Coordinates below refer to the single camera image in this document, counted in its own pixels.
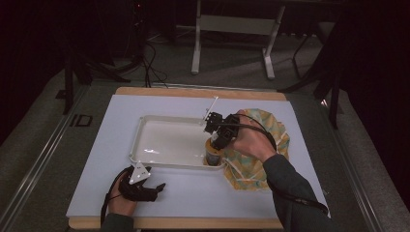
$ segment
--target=cable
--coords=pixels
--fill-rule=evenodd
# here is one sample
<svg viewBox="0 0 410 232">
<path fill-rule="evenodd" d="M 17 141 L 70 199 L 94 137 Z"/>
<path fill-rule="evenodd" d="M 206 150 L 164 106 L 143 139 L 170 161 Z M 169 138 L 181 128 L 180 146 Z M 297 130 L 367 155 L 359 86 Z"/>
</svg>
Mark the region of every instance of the cable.
<svg viewBox="0 0 410 232">
<path fill-rule="evenodd" d="M 254 122 L 256 122 L 261 128 L 255 127 L 255 126 L 251 126 L 251 125 L 246 125 L 246 124 L 226 124 L 226 123 L 216 123 L 216 124 L 211 124 L 214 126 L 226 126 L 226 127 L 236 127 L 236 128 L 248 128 L 254 131 L 259 131 L 261 133 L 263 133 L 271 142 L 271 144 L 274 146 L 275 150 L 277 150 L 277 144 L 274 140 L 274 138 L 272 137 L 272 135 L 257 121 L 254 120 L 252 117 L 245 115 L 245 114 L 232 114 L 234 116 L 245 116 L 250 118 L 251 120 L 253 120 Z M 293 201 L 295 203 L 298 204 L 302 204 L 302 205 L 306 205 L 306 206 L 310 206 L 310 207 L 314 207 L 319 209 L 320 211 L 323 212 L 323 214 L 327 215 L 329 213 L 329 209 L 323 205 L 322 203 L 318 202 L 318 201 L 312 201 L 312 200 L 308 200 L 305 199 L 303 197 L 298 197 L 292 194 L 288 194 L 286 192 L 283 192 L 279 189 L 277 189 L 271 182 L 269 182 L 268 180 L 268 185 L 271 188 L 271 190 L 276 193 L 277 195 L 281 196 L 282 198 L 285 198 L 287 200 Z"/>
<path fill-rule="evenodd" d="M 117 177 L 115 177 L 114 182 L 112 182 L 111 187 L 109 188 L 108 193 L 105 195 L 105 200 L 102 204 L 102 210 L 101 210 L 101 215 L 100 215 L 100 220 L 101 224 L 105 221 L 105 214 L 106 214 L 106 208 L 108 207 L 108 201 L 110 201 L 112 198 L 110 197 L 110 193 L 114 189 L 115 183 L 117 183 L 118 179 L 120 179 L 121 175 L 123 175 L 126 172 L 129 172 L 132 170 L 132 166 L 125 168 L 122 170 Z"/>
<path fill-rule="evenodd" d="M 129 3 L 131 4 L 130 9 L 132 10 L 132 20 L 131 20 L 131 23 L 130 23 L 129 34 L 128 34 L 128 38 L 127 38 L 127 46 L 126 46 L 126 50 L 124 51 L 124 56 L 123 56 L 123 58 L 125 58 L 125 57 L 127 56 L 127 51 L 128 51 L 129 48 L 130 48 L 131 30 L 132 30 L 132 26 L 134 25 L 133 22 L 135 21 L 135 14 L 136 14 L 135 8 L 133 7 L 132 1 L 129 1 Z"/>
<path fill-rule="evenodd" d="M 152 64 L 154 62 L 154 59 L 157 55 L 157 51 L 155 50 L 155 48 L 151 44 L 149 44 L 149 43 L 146 43 L 146 44 L 147 44 L 147 46 L 149 46 L 153 50 L 154 54 L 153 54 L 153 57 L 151 58 L 150 61 L 148 61 L 147 58 L 145 58 L 145 57 L 143 59 L 143 65 L 145 67 L 145 78 L 144 78 L 145 79 L 145 87 L 151 88 L 150 72 L 152 72 L 152 74 L 157 78 L 157 80 L 159 82 L 161 82 L 166 88 L 168 88 L 168 86 L 165 83 L 165 81 L 168 79 L 168 75 L 165 72 L 161 72 L 161 71 L 158 71 L 158 70 L 154 69 L 153 66 L 152 66 Z M 165 78 L 161 79 L 158 76 L 157 73 L 162 73 L 165 76 Z"/>
</svg>

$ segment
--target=wooden board edge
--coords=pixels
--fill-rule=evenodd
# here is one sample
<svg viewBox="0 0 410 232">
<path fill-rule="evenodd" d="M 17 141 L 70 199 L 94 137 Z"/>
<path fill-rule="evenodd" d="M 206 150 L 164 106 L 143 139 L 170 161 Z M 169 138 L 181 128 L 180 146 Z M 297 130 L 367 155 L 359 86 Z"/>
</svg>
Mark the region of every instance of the wooden board edge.
<svg viewBox="0 0 410 232">
<path fill-rule="evenodd" d="M 70 217 L 73 229 L 98 229 L 100 217 Z M 138 229 L 282 229 L 277 218 L 197 218 L 197 217 L 140 217 L 135 218 Z"/>
<path fill-rule="evenodd" d="M 218 96 L 224 99 L 244 99 L 244 100 L 268 100 L 287 101 L 283 93 L 262 92 L 248 90 L 214 90 L 214 89 L 191 89 L 191 88 L 141 88 L 141 87 L 120 87 L 115 92 L 116 95 L 136 95 L 136 96 L 168 96 L 168 97 L 188 97 L 188 98 L 213 98 Z"/>
</svg>

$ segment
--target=clear plastic tray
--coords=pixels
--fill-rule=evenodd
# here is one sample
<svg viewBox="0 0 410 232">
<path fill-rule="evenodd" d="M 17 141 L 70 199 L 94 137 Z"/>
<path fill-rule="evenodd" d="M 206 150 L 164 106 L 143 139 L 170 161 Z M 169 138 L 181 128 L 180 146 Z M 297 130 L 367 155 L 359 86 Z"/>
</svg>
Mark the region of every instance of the clear plastic tray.
<svg viewBox="0 0 410 232">
<path fill-rule="evenodd" d="M 204 164 L 211 136 L 199 118 L 146 115 L 140 118 L 130 159 L 150 166 L 217 170 Z"/>
</svg>

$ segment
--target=white board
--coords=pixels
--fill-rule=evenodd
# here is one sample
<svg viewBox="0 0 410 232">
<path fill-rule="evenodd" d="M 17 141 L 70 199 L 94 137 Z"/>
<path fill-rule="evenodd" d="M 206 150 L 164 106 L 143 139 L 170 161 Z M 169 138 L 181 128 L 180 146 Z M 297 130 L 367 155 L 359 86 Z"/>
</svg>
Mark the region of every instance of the white board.
<svg viewBox="0 0 410 232">
<path fill-rule="evenodd" d="M 201 118 L 213 99 L 114 95 L 102 120 L 90 156 L 67 211 L 67 217 L 97 217 L 104 195 L 116 175 L 130 166 L 129 153 L 139 118 L 163 115 Z M 308 149 L 289 101 L 219 99 L 213 108 L 223 117 L 239 109 L 260 108 L 283 122 L 290 137 L 289 157 L 312 185 L 319 202 L 327 205 Z M 156 202 L 139 202 L 136 217 L 278 218 L 272 193 L 233 189 L 222 170 L 153 167 L 144 185 L 166 183 Z"/>
</svg>

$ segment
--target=dark sleeve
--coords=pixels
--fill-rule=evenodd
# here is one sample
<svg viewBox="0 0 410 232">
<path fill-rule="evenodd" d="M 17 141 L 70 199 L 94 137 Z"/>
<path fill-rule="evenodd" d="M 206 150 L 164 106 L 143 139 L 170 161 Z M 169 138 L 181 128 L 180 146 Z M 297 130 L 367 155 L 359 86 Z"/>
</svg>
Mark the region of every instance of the dark sleeve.
<svg viewBox="0 0 410 232">
<path fill-rule="evenodd" d="M 102 224 L 102 232 L 132 232 L 132 217 L 108 214 Z"/>
<path fill-rule="evenodd" d="M 282 192 L 316 201 L 310 183 L 282 155 L 263 163 L 268 181 Z M 286 200 L 273 191 L 275 208 L 285 231 L 338 231 L 336 224 L 322 211 Z"/>
</svg>

